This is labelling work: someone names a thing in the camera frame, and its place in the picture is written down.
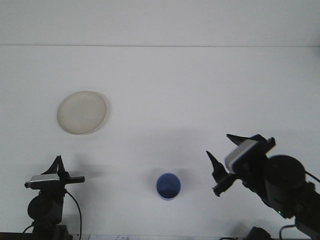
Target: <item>cable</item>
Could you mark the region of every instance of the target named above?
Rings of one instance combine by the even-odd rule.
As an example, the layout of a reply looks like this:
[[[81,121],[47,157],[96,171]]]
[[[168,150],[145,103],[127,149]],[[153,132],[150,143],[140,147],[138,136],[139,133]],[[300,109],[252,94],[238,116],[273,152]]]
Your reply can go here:
[[[33,227],[32,224],[31,224],[30,226],[28,226],[28,227],[22,232],[22,238],[21,238],[21,240],[24,240],[24,239],[26,238],[25,233],[26,233],[26,231],[27,231],[29,228],[31,228],[31,227]]]
[[[22,233],[25,234],[26,231],[27,231],[29,228],[31,228],[31,227],[33,227],[33,226],[32,226],[32,225],[28,226]]]
[[[68,192],[67,190],[65,190],[65,192],[73,199],[73,201],[75,202],[76,206],[78,207],[79,214],[80,214],[80,235],[79,235],[79,240],[81,240],[81,235],[82,235],[82,215],[81,215],[81,210],[80,210],[79,204],[78,204],[77,200],[74,198],[74,196],[72,196],[71,193]]]
[[[282,238],[282,230],[283,229],[289,229],[289,228],[294,228],[296,225],[285,225],[283,227],[280,228],[280,231],[279,231],[279,239],[280,240],[283,240]]]
[[[305,173],[306,173],[307,175],[309,175],[310,177],[312,177],[314,180],[316,180],[316,181],[318,181],[318,182],[320,183],[319,178],[315,177],[315,176],[312,175],[310,172],[305,171]]]

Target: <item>white plate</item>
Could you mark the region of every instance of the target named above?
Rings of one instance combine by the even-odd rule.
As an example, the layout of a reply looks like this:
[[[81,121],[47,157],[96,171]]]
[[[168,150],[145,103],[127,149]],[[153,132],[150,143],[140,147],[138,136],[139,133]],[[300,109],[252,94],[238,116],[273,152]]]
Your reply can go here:
[[[107,114],[105,100],[96,92],[79,91],[68,96],[59,106],[60,127],[71,134],[88,134],[97,129]]]

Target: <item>white backdrop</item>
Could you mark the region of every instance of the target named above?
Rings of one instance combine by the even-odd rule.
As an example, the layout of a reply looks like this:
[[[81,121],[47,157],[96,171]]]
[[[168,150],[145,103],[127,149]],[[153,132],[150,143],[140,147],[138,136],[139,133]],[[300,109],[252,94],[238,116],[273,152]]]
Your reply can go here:
[[[32,222],[37,191],[24,182],[56,155],[86,177],[67,186],[86,234],[245,236],[258,226],[276,237],[292,220],[240,182],[213,194],[205,151],[223,161],[235,148],[227,133],[275,137],[271,155],[291,155],[320,176],[320,48],[2,46],[0,55],[0,232]],[[108,117],[94,133],[71,135],[56,113],[82,90],[105,96]],[[163,172],[181,180],[172,201],[155,190]],[[66,197],[71,233],[78,218]]]
[[[318,0],[1,0],[0,44],[320,46]]]

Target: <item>white surface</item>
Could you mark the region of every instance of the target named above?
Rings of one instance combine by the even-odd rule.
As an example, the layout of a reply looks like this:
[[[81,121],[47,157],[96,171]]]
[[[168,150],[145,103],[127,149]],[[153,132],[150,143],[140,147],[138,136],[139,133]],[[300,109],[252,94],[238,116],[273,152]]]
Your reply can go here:
[[[80,135],[97,129],[106,114],[107,105],[102,96],[93,91],[78,91],[63,100],[56,115],[63,130]]]
[[[57,155],[71,176],[84,234],[245,236],[252,226],[274,237],[292,223],[240,182],[216,197],[205,150],[224,160],[226,133],[275,137],[287,154],[320,176],[320,48],[0,47],[0,232],[32,221],[37,191],[24,182]],[[71,135],[56,120],[61,99],[90,90],[107,98],[105,125]],[[181,180],[162,200],[158,176]],[[64,223],[79,231],[66,197]],[[303,236],[297,230],[286,237]]]
[[[320,2],[2,0],[0,44],[320,46]]]

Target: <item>blue cup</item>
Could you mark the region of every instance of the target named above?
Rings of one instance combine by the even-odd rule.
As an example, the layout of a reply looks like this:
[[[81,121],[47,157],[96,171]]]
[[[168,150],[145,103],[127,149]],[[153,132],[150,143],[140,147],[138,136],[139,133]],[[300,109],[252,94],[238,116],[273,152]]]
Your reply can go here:
[[[179,178],[173,173],[166,172],[156,181],[156,190],[165,200],[171,200],[178,195],[181,189]]]

